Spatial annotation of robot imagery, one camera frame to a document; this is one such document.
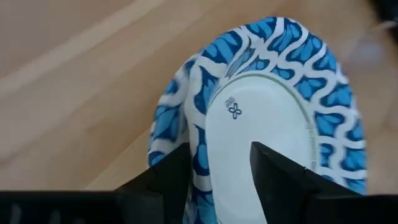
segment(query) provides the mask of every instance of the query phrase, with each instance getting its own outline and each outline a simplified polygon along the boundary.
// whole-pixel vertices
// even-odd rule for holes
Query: blue and white paper plate
[[[159,100],[148,162],[153,166],[181,143],[190,143],[194,179],[186,221],[217,223],[207,159],[206,113],[212,96],[223,86],[219,80],[245,72],[271,73],[308,102],[318,134],[317,173],[365,194],[364,133],[347,77],[327,44],[303,25],[268,17],[227,31],[191,56]]]

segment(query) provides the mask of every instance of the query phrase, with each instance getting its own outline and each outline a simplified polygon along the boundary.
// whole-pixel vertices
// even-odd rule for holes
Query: blue pattern
[[[321,114],[315,112],[315,121],[319,135],[333,137],[338,125],[344,123],[344,117],[338,113]]]
[[[233,74],[238,70],[240,66],[242,66],[244,63],[246,63],[254,54],[254,49],[247,47],[247,49],[236,59],[234,63],[230,66],[228,71],[226,72],[225,77],[231,78]]]
[[[269,60],[268,59],[260,59],[258,56],[245,68],[242,70],[242,72],[248,72],[248,71],[261,71],[264,70],[268,67],[269,65]]]
[[[180,125],[180,105],[174,107],[165,105],[158,106],[155,111],[155,120],[154,140],[161,138],[175,142]]]
[[[207,160],[207,145],[205,138],[205,130],[195,125],[199,132],[199,143],[197,153],[193,156],[193,170],[198,175],[209,175],[209,164]]]
[[[350,178],[344,178],[348,188],[359,194],[366,194],[366,179],[354,180]]]
[[[193,67],[194,64],[195,64],[195,61],[194,61],[194,60],[189,60],[189,61],[185,62],[185,64],[184,64],[184,70],[185,70],[185,73],[186,73],[188,76],[190,76],[190,74],[191,74],[191,69],[192,69],[192,67]]]
[[[351,106],[353,91],[349,85],[337,84],[332,92],[321,99],[321,104],[331,106]]]
[[[330,167],[330,156],[335,153],[335,148],[331,144],[321,144],[321,166]]]
[[[284,32],[268,46],[268,50],[282,53],[287,46],[299,40],[302,35],[302,28],[290,19],[284,19]]]
[[[346,155],[341,162],[341,168],[347,171],[366,169],[366,152],[364,149],[352,149],[346,147]]]
[[[283,33],[278,36],[273,35],[276,27],[284,28]],[[188,215],[186,213],[184,223],[217,223],[213,194],[211,191],[210,168],[207,158],[205,120],[204,116],[199,116],[197,114],[201,113],[206,115],[209,99],[212,94],[214,94],[215,89],[220,88],[220,86],[218,86],[218,78],[220,76],[225,74],[227,78],[231,78],[233,75],[239,75],[247,71],[264,73],[264,70],[268,69],[270,64],[279,64],[280,66],[283,64],[284,68],[275,66],[271,70],[272,73],[281,77],[280,81],[284,82],[284,84],[290,88],[294,87],[302,98],[308,101],[311,108],[313,108],[313,118],[319,136],[335,138],[336,133],[341,131],[338,127],[346,122],[346,118],[347,120],[355,119],[356,122],[352,130],[339,133],[339,136],[351,141],[356,141],[356,145],[358,145],[359,149],[348,148],[344,142],[339,142],[339,146],[342,144],[343,147],[337,147],[334,143],[326,144],[322,142],[322,139],[327,138],[318,138],[320,140],[319,165],[324,167],[320,169],[319,174],[331,181],[335,181],[337,178],[343,178],[345,180],[343,183],[345,187],[349,187],[361,194],[366,192],[365,172],[357,172],[359,170],[366,170],[366,151],[364,149],[364,141],[362,141],[364,139],[363,127],[361,120],[358,119],[358,114],[353,113],[356,108],[354,108],[354,105],[351,103],[353,97],[351,88],[348,85],[339,83],[332,90],[319,91],[321,89],[325,90],[327,83],[336,83],[337,78],[331,76],[309,78],[310,73],[314,70],[329,70],[334,74],[340,73],[341,71],[340,69],[337,71],[338,64],[330,49],[327,49],[324,55],[313,63],[312,67],[308,68],[307,66],[303,66],[308,60],[313,58],[315,54],[320,53],[322,46],[326,45],[310,33],[305,40],[300,40],[304,30],[305,28],[297,22],[287,18],[277,19],[275,17],[269,17],[253,24],[246,24],[244,27],[238,27],[237,29],[228,31],[217,37],[209,46],[192,56],[182,67],[182,72],[185,73],[185,75],[178,75],[169,83],[164,95],[167,95],[168,99],[172,99],[172,103],[170,102],[170,104],[168,104],[162,101],[156,108],[154,129],[150,133],[148,141],[150,145],[148,162],[150,166],[153,166],[167,156],[168,153],[177,148],[186,137],[181,135],[191,131],[190,129],[188,130],[188,123],[190,124],[190,128],[195,128],[197,130],[198,134],[190,135],[190,138],[193,138],[193,142],[198,143],[196,146],[192,146],[192,156],[193,171],[195,175],[199,175],[200,178],[193,179],[191,197],[189,197],[192,200],[188,201],[189,210],[186,211],[190,214]],[[259,43],[259,39],[263,39],[264,43]],[[296,49],[289,50],[288,52],[286,51],[289,45],[298,41],[300,41],[300,43],[297,44],[298,47]],[[262,55],[266,53],[267,50],[275,51],[278,54],[269,54],[276,55],[275,58],[259,58],[259,54]],[[278,56],[282,52],[286,55],[286,58]],[[224,67],[219,66],[218,64],[220,63],[223,63],[228,70],[220,71],[220,73],[217,74],[211,74],[209,71]],[[199,69],[192,70],[194,65]],[[296,69],[300,71],[297,73],[302,73],[301,71],[303,70],[304,73],[308,75],[304,75],[297,81],[297,79],[294,79]],[[200,72],[195,74],[195,77],[201,78],[190,78],[192,72]],[[191,84],[192,82],[197,82],[194,83],[197,85],[200,84],[200,90],[197,91],[196,88],[194,88],[196,92],[193,96],[188,93],[181,94],[181,91],[187,88],[181,88],[180,85],[183,83]],[[319,101],[311,101],[315,93],[322,94]],[[189,108],[189,110],[194,111],[191,117],[189,117],[191,120],[187,120],[184,114],[183,107],[190,106],[189,104],[185,104],[186,100],[189,100],[190,103],[193,101],[194,106]],[[327,112],[328,110],[331,111],[330,108],[339,105],[342,106],[339,108],[339,113]],[[238,105],[236,105],[236,108],[232,107],[232,109],[236,112],[236,110],[238,110]],[[161,146],[159,144],[153,144],[157,139],[169,141],[169,144]],[[332,169],[335,166],[339,166],[340,169],[335,172],[329,172],[329,175],[324,175],[322,173],[323,170]],[[347,172],[351,172],[350,178],[353,179],[349,179],[345,176]],[[193,220],[187,220],[188,217],[193,217]]]
[[[175,79],[170,80],[169,85],[164,90],[165,94],[175,94],[178,91],[178,83]]]
[[[217,223],[214,208],[213,194],[211,191],[203,192],[196,187],[192,188],[193,210],[196,211],[195,224]]]
[[[294,76],[294,71],[291,69],[282,69],[279,68],[278,66],[275,66],[274,69],[271,71],[272,73],[282,77],[285,80],[290,80]]]
[[[148,164],[150,166],[155,165],[159,161],[161,161],[166,155],[160,151],[154,151],[148,154]]]
[[[252,24],[246,24],[245,26],[253,34],[267,40],[275,31],[276,18],[268,17]]]
[[[200,66],[202,86],[200,92],[193,97],[194,104],[199,112],[206,114],[210,96],[218,81],[218,78],[211,75],[204,67]]]
[[[336,72],[337,63],[336,58],[332,54],[331,50],[328,49],[326,54],[318,59],[313,65],[313,69],[315,70],[331,70],[332,72]]]
[[[335,180],[333,178],[331,178],[331,176],[329,176],[329,175],[322,175],[322,177],[325,178],[326,180],[335,182]]]
[[[357,119],[354,128],[351,131],[347,131],[346,137],[351,141],[360,141],[364,139],[362,122]]]
[[[290,52],[286,56],[286,60],[289,62],[300,62],[304,64],[308,59],[313,57],[321,49],[322,42],[312,34],[309,34],[305,42]]]
[[[303,77],[298,83],[294,86],[297,91],[301,94],[301,96],[310,101],[312,95],[325,87],[326,80],[324,78],[307,78]]]
[[[202,56],[216,63],[230,63],[242,46],[242,38],[235,31],[229,31],[215,39],[202,53]]]

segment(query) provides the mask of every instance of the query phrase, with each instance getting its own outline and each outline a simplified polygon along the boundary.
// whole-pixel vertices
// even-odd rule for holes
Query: wood grain
[[[20,18],[30,4],[0,2],[0,189],[106,190],[135,177],[179,66],[232,27],[285,16],[327,41],[351,79],[370,192],[398,192],[398,51],[366,0],[39,0]]]

